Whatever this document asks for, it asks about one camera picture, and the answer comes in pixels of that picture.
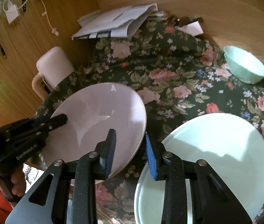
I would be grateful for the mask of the person's left hand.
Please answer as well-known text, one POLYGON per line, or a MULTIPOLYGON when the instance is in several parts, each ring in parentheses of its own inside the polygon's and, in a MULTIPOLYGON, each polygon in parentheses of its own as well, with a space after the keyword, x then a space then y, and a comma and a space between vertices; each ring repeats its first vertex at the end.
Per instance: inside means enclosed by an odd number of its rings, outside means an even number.
POLYGON ((25 180, 25 174, 23 172, 24 165, 20 165, 11 175, 10 182, 13 184, 12 189, 10 190, 11 194, 6 192, 5 188, 1 185, 0 182, 0 190, 4 197, 12 197, 18 196, 22 197, 24 196, 26 192, 26 180, 25 180))

